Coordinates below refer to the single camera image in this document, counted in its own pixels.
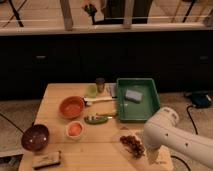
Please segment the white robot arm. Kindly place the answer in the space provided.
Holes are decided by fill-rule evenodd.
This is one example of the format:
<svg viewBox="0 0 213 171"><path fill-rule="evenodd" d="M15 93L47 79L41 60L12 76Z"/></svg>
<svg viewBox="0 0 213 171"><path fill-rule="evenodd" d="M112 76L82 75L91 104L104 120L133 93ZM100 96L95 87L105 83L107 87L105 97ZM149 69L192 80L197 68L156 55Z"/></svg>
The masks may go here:
<svg viewBox="0 0 213 171"><path fill-rule="evenodd" d="M176 127L178 122L175 110L160 108L144 125L144 146L158 150L164 145L213 169L213 139L181 130Z"/></svg>

